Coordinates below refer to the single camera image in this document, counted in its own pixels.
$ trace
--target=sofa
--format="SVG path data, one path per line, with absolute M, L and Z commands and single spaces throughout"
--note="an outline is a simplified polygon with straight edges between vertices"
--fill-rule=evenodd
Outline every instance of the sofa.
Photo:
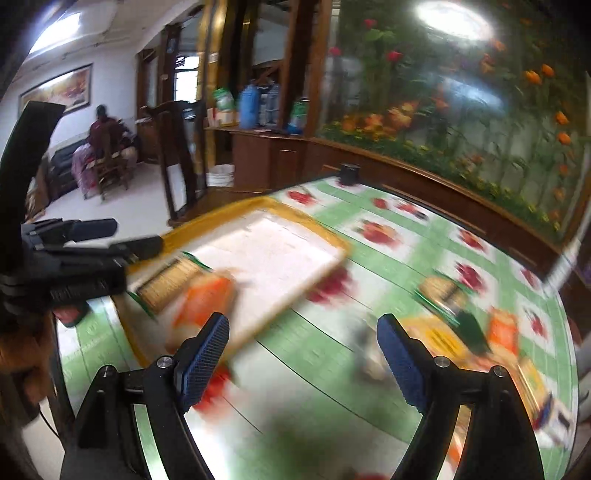
M 72 156 L 76 149 L 84 145 L 86 139 L 56 150 L 48 165 L 47 185 L 51 201 L 78 188 L 76 179 L 72 176 Z

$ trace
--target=floor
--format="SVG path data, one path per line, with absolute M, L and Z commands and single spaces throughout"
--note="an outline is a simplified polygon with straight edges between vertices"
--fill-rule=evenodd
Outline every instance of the floor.
M 182 205 L 184 190 L 180 169 L 170 167 L 171 186 L 175 205 Z M 45 215 L 37 220 L 50 218 L 92 220 L 114 218 L 119 223 L 117 233 L 108 239 L 89 241 L 87 244 L 108 244 L 139 236 L 161 235 L 170 230 L 167 225 L 168 210 L 160 168 L 156 165 L 139 164 L 134 178 L 126 191 L 117 187 L 107 192 L 104 202 L 99 196 L 84 200 L 80 190 L 74 190 L 57 199 L 46 209 Z M 47 400 L 41 411 L 51 423 L 51 412 Z M 63 448 L 41 417 L 29 424 L 23 436 L 39 474 L 44 480 L 58 480 L 60 476 Z
M 170 167 L 169 175 L 174 204 L 179 208 L 184 203 L 179 167 Z M 119 229 L 113 237 L 93 241 L 94 244 L 164 233 L 170 228 L 167 225 L 168 210 L 160 168 L 156 165 L 139 164 L 134 178 L 129 182 L 129 189 L 125 190 L 122 186 L 116 187 L 107 192 L 104 201 L 101 201 L 98 195 L 84 200 L 80 190 L 76 189 L 53 202 L 39 220 L 48 218 L 80 220 L 114 218 L 119 222 Z

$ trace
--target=ceiling light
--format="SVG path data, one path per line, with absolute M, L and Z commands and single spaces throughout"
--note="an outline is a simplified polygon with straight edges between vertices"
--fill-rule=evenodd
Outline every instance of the ceiling light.
M 417 6 L 417 15 L 429 27 L 466 40 L 488 40 L 492 28 L 475 11 L 451 2 L 424 2 Z
M 42 50 L 47 47 L 57 47 L 72 39 L 80 27 L 80 13 L 61 18 L 51 24 L 37 39 L 29 53 Z

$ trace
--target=table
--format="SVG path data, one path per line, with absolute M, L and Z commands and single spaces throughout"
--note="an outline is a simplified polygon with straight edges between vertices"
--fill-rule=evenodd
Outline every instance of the table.
M 343 187 L 335 177 L 272 196 L 344 236 L 353 252 L 336 283 L 298 301 L 231 360 L 232 382 L 214 406 L 186 414 L 216 479 L 339 479 L 353 478 L 353 472 L 389 478 L 420 415 L 396 385 L 356 375 L 356 333 L 368 316 L 422 314 L 413 297 L 416 286 L 434 268 L 455 275 L 457 264 L 474 268 L 486 285 L 472 307 L 481 326 L 491 306 L 519 316 L 520 350 L 576 422 L 574 349 L 560 297 L 530 284 L 512 258 L 481 239 L 478 248 L 465 244 L 462 229 L 430 210 L 394 207 L 409 204 L 361 184 Z M 394 229 L 395 248 L 383 237 L 368 239 L 368 222 Z M 100 366 L 138 367 L 112 301 L 98 299 L 91 308 L 77 328 L 58 328 L 74 411 Z M 535 312 L 535 324 L 523 321 L 528 312 Z M 135 414 L 152 479 L 166 479 L 145 407 L 136 406 Z M 546 478 L 560 478 L 574 429 L 566 447 L 544 434 L 537 439 Z M 453 477 L 449 464 L 440 477 Z

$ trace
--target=white bucket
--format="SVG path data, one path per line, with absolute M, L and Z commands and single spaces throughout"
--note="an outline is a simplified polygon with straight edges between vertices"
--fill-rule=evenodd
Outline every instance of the white bucket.
M 232 187 L 234 185 L 234 165 L 215 165 L 207 172 L 207 185 L 210 187 Z

